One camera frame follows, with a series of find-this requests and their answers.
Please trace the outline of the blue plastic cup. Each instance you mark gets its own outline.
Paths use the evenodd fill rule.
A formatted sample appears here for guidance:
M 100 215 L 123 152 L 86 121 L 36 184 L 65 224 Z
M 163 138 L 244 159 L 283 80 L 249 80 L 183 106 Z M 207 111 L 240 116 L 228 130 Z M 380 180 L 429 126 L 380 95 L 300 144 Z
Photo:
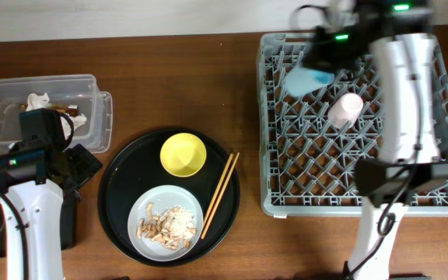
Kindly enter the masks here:
M 295 98 L 329 86 L 334 81 L 334 74 L 296 65 L 285 76 L 285 90 Z

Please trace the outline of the pink plastic cup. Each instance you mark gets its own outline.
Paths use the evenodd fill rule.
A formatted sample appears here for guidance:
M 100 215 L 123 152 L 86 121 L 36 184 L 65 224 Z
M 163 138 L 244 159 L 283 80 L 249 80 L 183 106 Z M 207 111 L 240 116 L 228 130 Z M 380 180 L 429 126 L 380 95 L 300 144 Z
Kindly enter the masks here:
M 327 118 L 337 129 L 341 129 L 348 123 L 352 127 L 364 106 L 362 98 L 355 93 L 342 95 L 330 108 Z

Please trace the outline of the wooden chopstick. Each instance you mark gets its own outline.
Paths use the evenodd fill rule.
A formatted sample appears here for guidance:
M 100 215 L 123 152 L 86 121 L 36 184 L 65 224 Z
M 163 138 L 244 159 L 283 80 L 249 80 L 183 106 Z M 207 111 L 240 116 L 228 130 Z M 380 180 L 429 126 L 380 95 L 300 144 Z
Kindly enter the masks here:
M 206 225 L 205 226 L 203 225 L 203 228 L 202 228 L 202 231 L 201 231 L 201 236 L 200 236 L 201 240 L 203 240 L 206 237 L 206 235 L 207 235 L 208 229 L 209 229 L 209 227 L 210 227 L 210 225 L 212 223 L 212 220 L 214 219 L 215 213 L 216 213 L 216 211 L 217 211 L 217 209 L 218 209 L 218 207 L 220 205 L 222 197 L 223 197 L 223 195 L 224 195 L 224 193 L 226 191 L 226 188 L 227 188 L 227 186 L 228 186 L 228 184 L 230 182 L 231 176 L 233 175 L 233 170 L 235 169 L 235 166 L 236 166 L 236 163 L 237 163 L 239 157 L 240 157 L 240 153 L 239 152 L 236 155 L 233 154 L 233 159 L 232 159 L 231 164 L 229 166 L 229 169 L 228 169 L 228 171 L 226 173 L 225 179 L 223 181 L 223 184 L 221 186 L 220 192 L 219 192 L 219 194 L 217 196 L 217 200 L 216 200 L 216 202 L 214 204 L 214 207 L 213 207 L 213 209 L 211 211 L 211 214 L 209 216 L 209 219 L 208 219 Z
M 221 186 L 222 186 L 222 184 L 223 184 L 223 181 L 224 181 L 224 179 L 225 179 L 226 173 L 227 173 L 227 171 L 228 171 L 228 169 L 229 169 L 229 166 L 230 166 L 230 164 L 231 164 L 232 159 L 233 159 L 233 154 L 231 153 L 231 154 L 229 155 L 229 158 L 227 159 L 227 162 L 226 162 L 226 164 L 225 164 L 225 167 L 224 167 L 224 169 L 223 169 L 223 172 L 222 172 L 222 174 L 221 174 L 221 177 L 219 178 L 219 182 L 218 182 L 218 184 L 217 184 L 217 186 L 216 186 L 216 188 L 215 188 L 215 191 L 214 191 L 214 194 L 213 194 L 212 199 L 211 199 L 211 201 L 210 201 L 210 204 L 209 204 L 209 207 L 208 207 L 208 209 L 207 209 L 207 212 L 205 213 L 205 217 L 204 217 L 204 226 L 206 225 L 206 223 L 207 223 L 207 221 L 208 221 L 208 219 L 209 219 L 209 216 L 210 216 L 210 214 L 211 214 L 211 211 L 212 211 L 212 209 L 213 209 L 213 207 L 214 207 L 214 204 L 215 204 L 215 202 L 216 202 L 216 200 L 217 200 L 217 196 L 218 196 L 218 194 L 219 194 L 219 192 L 220 192 Z

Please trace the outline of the yellow plastic bowl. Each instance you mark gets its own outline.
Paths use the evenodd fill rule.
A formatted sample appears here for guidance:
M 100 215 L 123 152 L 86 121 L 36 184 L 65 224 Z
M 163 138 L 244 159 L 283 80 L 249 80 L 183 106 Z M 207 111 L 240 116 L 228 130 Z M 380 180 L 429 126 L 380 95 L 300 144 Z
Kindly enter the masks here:
M 191 133 L 170 136 L 160 149 L 160 162 L 165 171 L 175 177 L 191 177 L 205 164 L 204 142 Z

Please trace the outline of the white napkin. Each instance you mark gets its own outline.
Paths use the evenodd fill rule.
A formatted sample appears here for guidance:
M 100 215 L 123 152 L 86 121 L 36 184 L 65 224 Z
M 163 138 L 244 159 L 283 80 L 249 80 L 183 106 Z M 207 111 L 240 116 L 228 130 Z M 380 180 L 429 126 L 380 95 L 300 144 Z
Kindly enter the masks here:
M 25 105 L 23 105 L 23 108 L 25 109 L 25 111 L 36 110 L 36 109 L 43 108 L 43 105 L 46 105 L 48 103 L 52 103 L 52 102 L 50 101 L 50 97 L 48 96 L 47 93 L 44 93 L 42 95 L 37 95 L 36 93 L 31 93 L 27 97 L 27 102 Z M 70 116 L 68 116 L 68 117 L 70 118 L 70 120 L 73 123 L 74 131 L 76 131 L 79 127 L 83 126 L 87 121 L 87 117 L 85 116 L 85 114 L 82 114 L 81 112 L 80 112 L 80 115 L 77 117 L 70 117 Z

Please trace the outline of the brown foil wrapper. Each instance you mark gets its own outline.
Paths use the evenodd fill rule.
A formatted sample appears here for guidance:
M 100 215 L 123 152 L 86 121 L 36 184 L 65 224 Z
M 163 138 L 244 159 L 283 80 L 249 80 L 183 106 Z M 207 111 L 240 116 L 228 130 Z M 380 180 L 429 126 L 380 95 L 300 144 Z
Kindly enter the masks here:
M 52 104 L 48 103 L 46 105 L 43 105 L 43 108 L 56 110 L 60 113 L 67 114 L 70 117 L 77 117 L 80 115 L 80 111 L 77 105 L 60 105 L 60 104 Z

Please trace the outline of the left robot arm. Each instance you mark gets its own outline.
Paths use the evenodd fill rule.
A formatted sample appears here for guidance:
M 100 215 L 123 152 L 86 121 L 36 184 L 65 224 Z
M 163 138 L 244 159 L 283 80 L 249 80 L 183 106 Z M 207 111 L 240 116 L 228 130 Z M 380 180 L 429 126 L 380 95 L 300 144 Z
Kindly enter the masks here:
M 63 132 L 67 115 L 52 109 L 20 114 L 22 141 L 0 156 L 0 204 L 9 279 L 63 279 L 60 219 L 102 163 Z

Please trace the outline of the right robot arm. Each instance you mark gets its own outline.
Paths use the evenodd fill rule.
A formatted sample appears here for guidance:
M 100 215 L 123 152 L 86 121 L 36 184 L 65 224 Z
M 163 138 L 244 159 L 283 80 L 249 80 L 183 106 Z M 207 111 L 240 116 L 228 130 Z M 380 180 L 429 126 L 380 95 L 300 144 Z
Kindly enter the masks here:
M 387 279 L 398 226 L 412 198 L 448 177 L 433 124 L 432 6 L 427 1 L 356 1 L 348 11 L 323 7 L 303 68 L 335 72 L 371 54 L 383 96 L 376 158 L 355 163 L 362 215 L 345 279 Z

